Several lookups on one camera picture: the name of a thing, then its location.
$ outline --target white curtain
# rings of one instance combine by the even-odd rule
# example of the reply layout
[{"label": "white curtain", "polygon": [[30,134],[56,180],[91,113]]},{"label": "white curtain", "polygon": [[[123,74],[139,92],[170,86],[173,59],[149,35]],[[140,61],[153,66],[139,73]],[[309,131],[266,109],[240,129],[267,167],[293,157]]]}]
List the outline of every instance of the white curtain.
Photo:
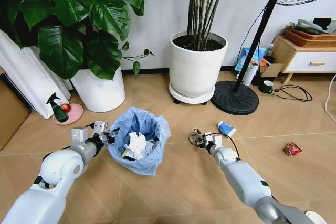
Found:
[{"label": "white curtain", "polygon": [[46,104],[54,92],[61,100],[58,104],[68,103],[71,89],[69,81],[51,72],[39,59],[38,48],[20,49],[6,33],[0,30],[0,66],[20,89],[21,93],[45,119],[53,115],[50,104]]}]

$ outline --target white flower pot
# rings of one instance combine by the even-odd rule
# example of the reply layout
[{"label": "white flower pot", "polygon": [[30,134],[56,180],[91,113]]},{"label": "white flower pot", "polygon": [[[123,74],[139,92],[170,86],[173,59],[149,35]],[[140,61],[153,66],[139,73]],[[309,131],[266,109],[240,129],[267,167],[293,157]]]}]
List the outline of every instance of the white flower pot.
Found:
[{"label": "white flower pot", "polygon": [[[176,92],[171,91],[171,94],[178,100],[187,103],[208,101],[213,95],[214,86],[222,66],[228,42],[224,37],[210,33],[209,38],[215,39],[224,45],[223,48],[206,52],[191,51],[173,43],[175,38],[183,35],[186,35],[186,32],[177,33],[170,39],[170,82],[172,89],[177,91],[178,94],[191,98],[191,101],[195,100],[198,102],[181,100],[181,97],[176,96]],[[197,98],[205,99],[205,101],[199,101]]]},{"label": "white flower pot", "polygon": [[85,107],[93,112],[105,112],[120,106],[125,100],[125,88],[119,67],[113,80],[95,76],[89,69],[81,69],[71,78]]}]

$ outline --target soil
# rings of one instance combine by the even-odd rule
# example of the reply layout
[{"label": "soil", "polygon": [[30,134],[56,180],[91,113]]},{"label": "soil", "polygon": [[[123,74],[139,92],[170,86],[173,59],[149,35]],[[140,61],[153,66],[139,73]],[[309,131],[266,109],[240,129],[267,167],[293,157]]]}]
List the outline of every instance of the soil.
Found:
[{"label": "soil", "polygon": [[173,43],[179,47],[184,49],[188,49],[191,51],[215,51],[223,48],[224,46],[214,39],[209,39],[206,48],[202,48],[202,50],[198,50],[197,46],[194,45],[193,36],[192,35],[183,35],[177,37],[173,40]]}]

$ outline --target cup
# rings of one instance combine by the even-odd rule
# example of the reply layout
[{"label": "cup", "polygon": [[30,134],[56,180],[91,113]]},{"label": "cup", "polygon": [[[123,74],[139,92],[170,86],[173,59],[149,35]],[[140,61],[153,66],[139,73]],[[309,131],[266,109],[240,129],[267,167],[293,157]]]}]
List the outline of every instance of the cup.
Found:
[{"label": "cup", "polygon": [[272,91],[273,91],[273,82],[271,82],[271,81],[263,81],[261,83],[261,85],[258,87],[258,89],[262,93],[269,93],[269,94],[271,94]]}]

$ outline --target red ball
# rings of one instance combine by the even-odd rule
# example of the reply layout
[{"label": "red ball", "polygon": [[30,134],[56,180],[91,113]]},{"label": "red ball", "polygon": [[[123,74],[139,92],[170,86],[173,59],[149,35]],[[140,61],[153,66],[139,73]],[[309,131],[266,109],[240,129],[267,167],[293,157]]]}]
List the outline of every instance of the red ball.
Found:
[{"label": "red ball", "polygon": [[71,106],[70,106],[70,104],[66,104],[66,103],[63,103],[62,105],[61,105],[61,109],[64,111],[64,112],[69,112],[70,110],[71,110]]}]

